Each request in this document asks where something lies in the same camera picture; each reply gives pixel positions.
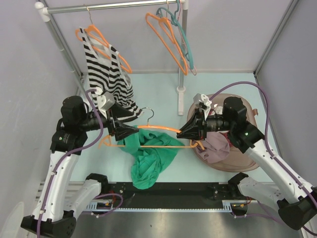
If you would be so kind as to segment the green tank top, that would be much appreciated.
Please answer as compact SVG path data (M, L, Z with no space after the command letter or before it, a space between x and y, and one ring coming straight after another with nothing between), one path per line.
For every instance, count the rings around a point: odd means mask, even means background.
M131 167L131 179L137 189L152 187L161 172L174 160L184 144L170 135L140 129L117 143L121 150L134 157Z

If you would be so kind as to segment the orange hanger front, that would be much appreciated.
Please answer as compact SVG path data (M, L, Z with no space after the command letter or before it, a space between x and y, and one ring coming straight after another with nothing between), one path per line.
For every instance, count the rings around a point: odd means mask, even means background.
M175 133L180 133L181 131L172 127L167 127L167 126L162 126L162 125L152 125L149 123L150 119L154 116L154 111L150 108L146 108L152 111L152 116L147 119L147 124L146 125L138 125L138 128L142 129L160 129L160 130L167 130L167 131L172 131ZM111 135L105 136L103 139L100 140L98 144L98 148L100 149L102 145L105 145L107 147L125 147L125 145L117 145L117 144L112 144L111 141ZM188 146L158 146L158 145L141 145L141 148L196 148L200 147L202 150L205 150L205 147L201 143L201 141L190 141L190 144Z

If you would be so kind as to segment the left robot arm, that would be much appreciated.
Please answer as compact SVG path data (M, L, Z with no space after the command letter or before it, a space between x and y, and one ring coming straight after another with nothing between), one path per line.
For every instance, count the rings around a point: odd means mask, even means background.
M87 104L80 96L62 102L61 119L56 126L50 146L50 166L42 193L32 214L25 216L21 228L47 238L69 238L73 235L78 217L94 200L122 196L113 193L107 176L89 174L81 188L69 199L67 186L83 150L96 144L104 128L116 140L135 132L125 125L137 116L114 100L110 93L97 97L97 105Z

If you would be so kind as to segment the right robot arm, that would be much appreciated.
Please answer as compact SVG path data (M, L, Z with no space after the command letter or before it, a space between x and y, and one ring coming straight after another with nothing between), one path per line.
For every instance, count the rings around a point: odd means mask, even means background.
M234 199L251 197L278 212L281 220L300 230L317 214L317 189L294 172L265 144L265 135L247 121L247 109L238 97L227 97L222 114L205 116L200 105L180 129L177 138L204 140L209 132L227 131L231 144L256 162L277 188L239 173L229 180L229 195Z

